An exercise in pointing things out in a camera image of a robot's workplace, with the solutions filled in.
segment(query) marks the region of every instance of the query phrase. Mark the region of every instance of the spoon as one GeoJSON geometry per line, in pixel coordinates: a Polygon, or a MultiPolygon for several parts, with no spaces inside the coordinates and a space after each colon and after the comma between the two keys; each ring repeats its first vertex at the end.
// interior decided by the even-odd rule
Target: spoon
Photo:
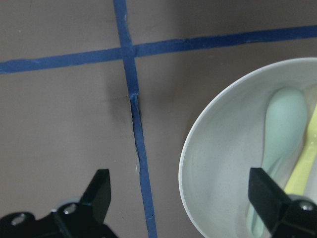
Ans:
{"type": "Polygon", "coordinates": [[[305,144],[301,156],[288,179],[285,193],[304,195],[305,187],[317,154],[317,105],[306,130],[305,144]]]}
{"type": "MultiPolygon", "coordinates": [[[[299,146],[307,114],[304,95],[297,89],[282,88],[270,100],[265,116],[262,168],[272,179],[299,146]]],[[[264,224],[252,205],[248,210],[247,229],[254,238],[261,237],[264,231],[264,224]]]]}

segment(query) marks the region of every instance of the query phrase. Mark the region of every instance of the screw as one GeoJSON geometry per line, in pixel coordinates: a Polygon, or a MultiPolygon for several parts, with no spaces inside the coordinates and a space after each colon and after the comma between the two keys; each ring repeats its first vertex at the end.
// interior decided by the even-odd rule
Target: screw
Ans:
{"type": "Polygon", "coordinates": [[[19,225],[25,221],[25,218],[26,218],[25,214],[21,213],[19,216],[15,217],[11,221],[11,225],[13,225],[13,226],[19,225]]]}
{"type": "Polygon", "coordinates": [[[299,205],[305,211],[312,211],[314,209],[313,205],[310,202],[301,202],[299,205]]]}
{"type": "Polygon", "coordinates": [[[76,204],[73,203],[64,209],[64,214],[65,215],[72,214],[74,211],[76,211],[76,208],[77,208],[76,204]]]}

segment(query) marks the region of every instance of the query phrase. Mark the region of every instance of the blue tape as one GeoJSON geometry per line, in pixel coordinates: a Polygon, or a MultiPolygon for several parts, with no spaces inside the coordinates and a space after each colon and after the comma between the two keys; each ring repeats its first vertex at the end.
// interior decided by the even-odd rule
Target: blue tape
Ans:
{"type": "MultiPolygon", "coordinates": [[[[121,4],[121,1],[122,0],[114,0],[114,2],[117,2],[118,4],[121,4]]],[[[317,25],[313,25],[275,30],[244,32],[230,35],[198,37],[185,40],[176,39],[133,46],[126,27],[126,12],[122,10],[120,6],[117,6],[117,8],[118,12],[120,13],[119,15],[117,15],[117,22],[122,48],[63,56],[45,57],[39,59],[11,60],[0,63],[0,74],[67,67],[120,59],[125,60],[128,58],[132,58],[131,54],[133,55],[133,57],[143,57],[180,51],[229,47],[247,43],[277,42],[317,37],[317,25]]],[[[128,80],[131,81],[130,86],[134,85],[134,87],[129,88],[130,93],[138,93],[137,78],[130,77],[128,80]]]]}
{"type": "Polygon", "coordinates": [[[113,0],[119,39],[122,49],[125,76],[131,103],[135,146],[140,163],[140,187],[149,238],[157,238],[154,206],[148,170],[147,156],[144,146],[142,123],[139,111],[139,85],[134,59],[134,50],[127,27],[127,8],[125,0],[113,0]]]}
{"type": "Polygon", "coordinates": [[[16,73],[122,59],[121,48],[0,63],[0,73],[16,73]]]}
{"type": "Polygon", "coordinates": [[[134,46],[134,56],[143,57],[246,43],[277,42],[314,37],[317,37],[317,25],[140,44],[134,46]]]}

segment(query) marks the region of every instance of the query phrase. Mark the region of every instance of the bowl rim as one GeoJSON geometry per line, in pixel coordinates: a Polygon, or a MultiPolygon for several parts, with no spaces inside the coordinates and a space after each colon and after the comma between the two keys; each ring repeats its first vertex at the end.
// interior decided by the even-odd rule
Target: bowl rim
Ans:
{"type": "Polygon", "coordinates": [[[191,220],[191,222],[193,223],[195,228],[204,237],[211,238],[200,228],[200,226],[194,220],[194,218],[193,218],[193,216],[192,216],[192,214],[191,214],[191,212],[190,212],[190,210],[189,210],[189,208],[187,206],[185,197],[184,197],[184,190],[183,190],[183,183],[182,183],[184,157],[185,157],[188,144],[190,143],[190,140],[191,140],[191,137],[192,137],[194,131],[196,130],[197,126],[200,124],[200,122],[203,119],[203,117],[205,116],[205,114],[219,101],[219,99],[222,96],[224,96],[226,93],[228,93],[235,86],[237,86],[237,85],[239,85],[241,83],[244,83],[245,81],[249,80],[254,75],[260,74],[263,71],[267,71],[267,70],[270,70],[270,69],[273,69],[273,68],[281,67],[281,66],[284,66],[284,65],[287,65],[287,64],[303,63],[303,62],[316,62],[317,63],[317,57],[304,57],[304,58],[287,59],[287,60],[283,60],[283,61],[274,62],[274,63],[268,64],[268,65],[265,65],[263,67],[260,67],[258,69],[255,69],[254,71],[251,71],[250,73],[242,76],[241,78],[239,78],[235,82],[231,83],[229,86],[227,86],[225,89],[223,89],[216,97],[214,97],[208,103],[208,105],[202,110],[202,112],[199,114],[199,116],[197,117],[197,119],[193,123],[193,126],[191,127],[190,131],[188,132],[188,135],[187,135],[186,140],[184,142],[184,145],[183,145],[183,148],[182,148],[182,152],[181,152],[181,156],[180,156],[180,162],[179,162],[179,168],[178,168],[178,187],[179,187],[181,200],[182,200],[183,206],[185,208],[185,211],[187,213],[187,216],[189,217],[189,219],[191,220]]]}

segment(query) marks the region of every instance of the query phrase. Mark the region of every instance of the yellow spoon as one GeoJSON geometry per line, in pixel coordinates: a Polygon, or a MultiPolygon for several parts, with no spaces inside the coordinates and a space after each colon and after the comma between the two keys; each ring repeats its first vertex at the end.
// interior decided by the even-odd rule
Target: yellow spoon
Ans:
{"type": "Polygon", "coordinates": [[[288,179],[285,193],[303,195],[317,154],[317,105],[307,126],[305,144],[301,156],[288,179]]]}

